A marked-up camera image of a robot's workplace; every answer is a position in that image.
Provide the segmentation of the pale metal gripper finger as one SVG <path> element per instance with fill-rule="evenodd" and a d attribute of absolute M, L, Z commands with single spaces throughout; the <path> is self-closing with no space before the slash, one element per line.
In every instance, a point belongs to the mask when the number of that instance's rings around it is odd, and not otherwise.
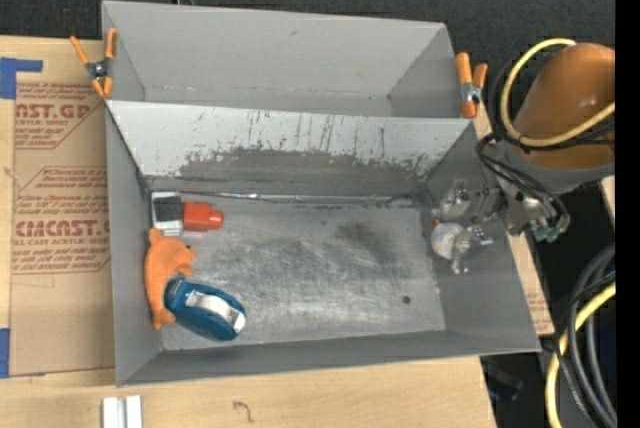
<path fill-rule="evenodd" d="M 465 179 L 455 179 L 439 201 L 441 219 L 459 219 L 471 206 L 471 196 Z"/>
<path fill-rule="evenodd" d="M 463 226 L 456 222 L 435 221 L 430 244 L 435 254 L 448 261 L 456 275 L 469 272 L 467 262 L 483 247 L 490 246 L 494 239 L 480 225 Z"/>

